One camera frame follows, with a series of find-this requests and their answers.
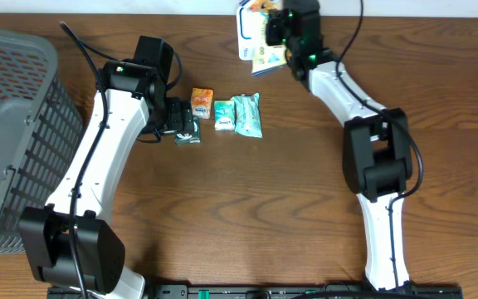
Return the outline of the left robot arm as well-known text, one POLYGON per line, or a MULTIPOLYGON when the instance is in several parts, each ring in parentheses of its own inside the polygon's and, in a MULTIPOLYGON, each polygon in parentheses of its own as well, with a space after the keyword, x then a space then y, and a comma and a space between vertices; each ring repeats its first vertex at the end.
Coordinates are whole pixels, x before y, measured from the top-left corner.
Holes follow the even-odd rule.
POLYGON ((192 134, 188 101, 167 95, 179 56, 162 38, 141 36, 133 58, 109 59, 95 71, 93 115, 71 165, 42 208, 18 222, 32 275, 80 298, 141 298, 144 277, 125 266, 110 227, 115 190, 141 135, 192 134))

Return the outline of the mint green pouch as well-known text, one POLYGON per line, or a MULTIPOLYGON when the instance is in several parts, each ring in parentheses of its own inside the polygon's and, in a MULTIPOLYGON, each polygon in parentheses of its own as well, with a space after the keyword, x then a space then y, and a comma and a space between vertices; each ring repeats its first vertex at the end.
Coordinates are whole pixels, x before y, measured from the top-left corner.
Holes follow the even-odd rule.
POLYGON ((236 107, 235 132, 247 137, 262 138, 261 116, 259 111, 260 95, 233 96, 232 101, 236 107))

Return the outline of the dark green round-logo packet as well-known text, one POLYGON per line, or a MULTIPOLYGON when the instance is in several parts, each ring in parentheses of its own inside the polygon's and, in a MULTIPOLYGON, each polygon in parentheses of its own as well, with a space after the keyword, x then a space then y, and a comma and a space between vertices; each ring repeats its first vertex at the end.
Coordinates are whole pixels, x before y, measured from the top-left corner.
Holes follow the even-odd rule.
POLYGON ((193 118, 194 129, 192 132, 178 133, 175 136, 176 145, 198 144, 201 142, 200 138, 200 124, 197 117, 193 118))

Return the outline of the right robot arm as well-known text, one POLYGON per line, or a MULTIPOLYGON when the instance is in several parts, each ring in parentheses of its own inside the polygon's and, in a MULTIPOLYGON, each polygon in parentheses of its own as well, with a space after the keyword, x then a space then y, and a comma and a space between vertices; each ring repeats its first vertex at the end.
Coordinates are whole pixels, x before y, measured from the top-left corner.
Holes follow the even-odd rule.
POLYGON ((324 46, 318 1, 285 1, 270 11, 266 43, 285 46, 294 78, 343 126, 342 169, 363 214, 367 283, 376 292, 407 292, 402 206, 414 149, 405 113, 369 97, 343 57, 324 46))

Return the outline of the cream snack bag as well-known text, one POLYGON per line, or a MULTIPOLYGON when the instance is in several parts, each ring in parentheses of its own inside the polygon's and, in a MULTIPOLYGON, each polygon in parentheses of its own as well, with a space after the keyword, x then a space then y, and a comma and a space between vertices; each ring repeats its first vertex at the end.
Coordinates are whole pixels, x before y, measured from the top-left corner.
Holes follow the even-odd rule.
POLYGON ((268 46, 266 44, 266 24, 269 12, 272 10, 281 10, 283 5, 280 0, 256 0, 260 3, 260 12, 264 17, 261 25, 261 35, 258 45, 255 49, 254 57, 251 60, 253 76, 260 76, 261 74, 273 71, 286 64, 285 60, 285 46, 268 46))

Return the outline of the orange tissue pack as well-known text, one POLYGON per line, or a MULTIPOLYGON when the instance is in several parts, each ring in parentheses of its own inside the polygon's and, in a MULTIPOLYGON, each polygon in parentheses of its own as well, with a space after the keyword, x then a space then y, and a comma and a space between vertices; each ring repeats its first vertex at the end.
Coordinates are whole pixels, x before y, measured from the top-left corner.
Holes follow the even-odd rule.
POLYGON ((210 118, 213 95, 213 89, 193 87, 191 94, 191 106, 194 116, 205 120, 210 118))

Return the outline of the green tissue pack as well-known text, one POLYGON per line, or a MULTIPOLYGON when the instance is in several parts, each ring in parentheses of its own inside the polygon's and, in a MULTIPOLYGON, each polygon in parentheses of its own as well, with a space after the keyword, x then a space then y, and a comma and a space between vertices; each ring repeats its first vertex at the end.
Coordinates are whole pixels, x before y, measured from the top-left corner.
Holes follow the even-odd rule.
POLYGON ((234 130, 236 125, 235 102, 233 100, 216 100, 214 103, 216 131, 234 130))

